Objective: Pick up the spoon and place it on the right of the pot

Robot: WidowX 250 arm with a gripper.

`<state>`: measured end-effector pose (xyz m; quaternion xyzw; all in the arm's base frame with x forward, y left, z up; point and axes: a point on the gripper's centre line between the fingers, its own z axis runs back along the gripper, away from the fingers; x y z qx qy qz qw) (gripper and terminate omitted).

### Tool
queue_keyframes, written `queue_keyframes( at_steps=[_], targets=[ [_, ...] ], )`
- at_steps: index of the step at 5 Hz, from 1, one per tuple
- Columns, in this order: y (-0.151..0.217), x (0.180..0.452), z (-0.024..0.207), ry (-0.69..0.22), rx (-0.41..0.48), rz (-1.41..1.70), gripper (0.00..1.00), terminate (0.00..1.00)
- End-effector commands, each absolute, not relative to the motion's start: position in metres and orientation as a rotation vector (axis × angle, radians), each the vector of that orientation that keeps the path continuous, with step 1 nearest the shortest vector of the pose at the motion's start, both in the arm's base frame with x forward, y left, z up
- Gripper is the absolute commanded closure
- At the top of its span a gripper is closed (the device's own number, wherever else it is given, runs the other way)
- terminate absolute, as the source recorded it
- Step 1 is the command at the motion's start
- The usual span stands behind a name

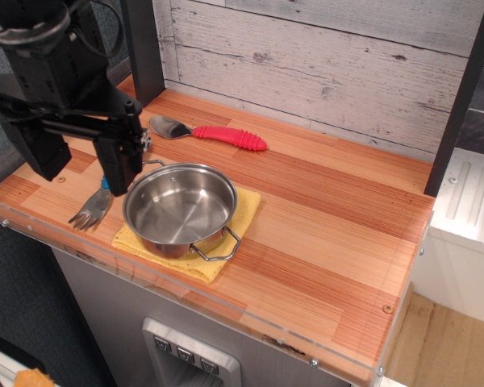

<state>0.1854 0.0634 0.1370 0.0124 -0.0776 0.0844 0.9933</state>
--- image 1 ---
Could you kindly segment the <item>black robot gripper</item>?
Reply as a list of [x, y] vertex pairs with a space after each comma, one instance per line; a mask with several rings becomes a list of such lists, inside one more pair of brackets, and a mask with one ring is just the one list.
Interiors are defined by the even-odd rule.
[[10, 65], [0, 74], [0, 123], [33, 171], [52, 181], [71, 160], [64, 136], [88, 139], [111, 193], [124, 195], [150, 137], [141, 105], [110, 81], [103, 46], [0, 39], [0, 48]]

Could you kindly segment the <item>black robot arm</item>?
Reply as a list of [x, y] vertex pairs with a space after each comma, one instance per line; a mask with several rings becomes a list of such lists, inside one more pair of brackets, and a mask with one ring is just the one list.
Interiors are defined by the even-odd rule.
[[71, 160], [66, 138], [87, 139], [111, 192], [125, 194], [151, 141], [141, 104], [108, 79], [90, 2], [0, 1], [0, 48], [11, 67], [0, 74], [0, 123], [24, 160], [51, 180]]

